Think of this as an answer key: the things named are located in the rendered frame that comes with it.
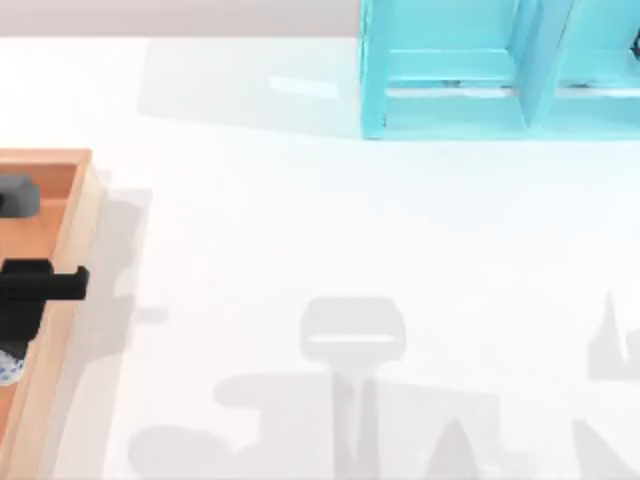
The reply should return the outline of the blue and white cup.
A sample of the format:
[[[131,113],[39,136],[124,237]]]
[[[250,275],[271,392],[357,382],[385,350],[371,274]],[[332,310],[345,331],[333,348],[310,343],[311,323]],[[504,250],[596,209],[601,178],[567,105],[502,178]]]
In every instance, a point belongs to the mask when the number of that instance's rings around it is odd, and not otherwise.
[[[0,387],[8,387],[19,382],[26,366],[24,356],[16,357],[12,353],[0,350]]]

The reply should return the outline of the shallow salmon-coloured box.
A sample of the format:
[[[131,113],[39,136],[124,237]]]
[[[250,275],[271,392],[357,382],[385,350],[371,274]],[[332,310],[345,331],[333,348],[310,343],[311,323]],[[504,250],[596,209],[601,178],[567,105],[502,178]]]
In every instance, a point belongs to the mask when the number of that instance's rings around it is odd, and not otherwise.
[[[0,219],[0,262],[47,258],[57,272],[83,264],[103,190],[88,149],[0,148],[0,174],[26,173],[41,188],[41,211]],[[18,383],[0,387],[0,480],[37,480],[76,305],[51,302]]]

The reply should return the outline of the grey rounded box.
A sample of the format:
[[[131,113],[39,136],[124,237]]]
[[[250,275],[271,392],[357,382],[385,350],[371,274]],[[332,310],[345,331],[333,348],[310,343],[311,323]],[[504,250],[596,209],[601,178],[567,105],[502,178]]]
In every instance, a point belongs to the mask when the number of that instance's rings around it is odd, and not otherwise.
[[[22,173],[0,174],[0,218],[29,218],[40,212],[40,188]]]

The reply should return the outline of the light blue rack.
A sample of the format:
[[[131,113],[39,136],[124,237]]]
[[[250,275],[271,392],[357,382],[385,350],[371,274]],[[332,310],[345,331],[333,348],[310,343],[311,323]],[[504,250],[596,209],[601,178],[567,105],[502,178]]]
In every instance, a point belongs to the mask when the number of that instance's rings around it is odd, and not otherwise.
[[[640,140],[640,0],[360,0],[367,139]]]

